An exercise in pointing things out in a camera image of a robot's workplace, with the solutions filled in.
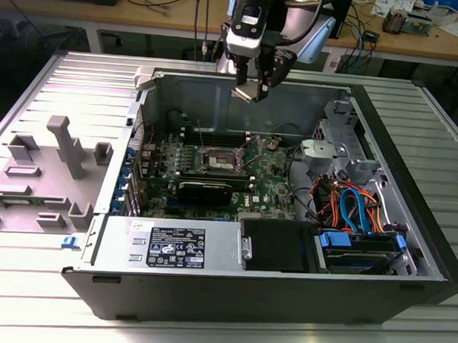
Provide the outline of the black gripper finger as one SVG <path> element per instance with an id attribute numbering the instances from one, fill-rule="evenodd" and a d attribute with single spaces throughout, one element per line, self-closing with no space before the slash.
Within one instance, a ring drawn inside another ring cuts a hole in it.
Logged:
<path id="1" fill-rule="evenodd" d="M 282 83 L 296 63 L 297 56 L 287 49 L 262 48 L 256 58 L 257 95 L 255 102 L 260 102 L 268 96 L 268 90 Z"/>
<path id="2" fill-rule="evenodd" d="M 233 56 L 236 71 L 236 86 L 242 86 L 248 81 L 248 63 L 250 58 L 240 55 Z"/>

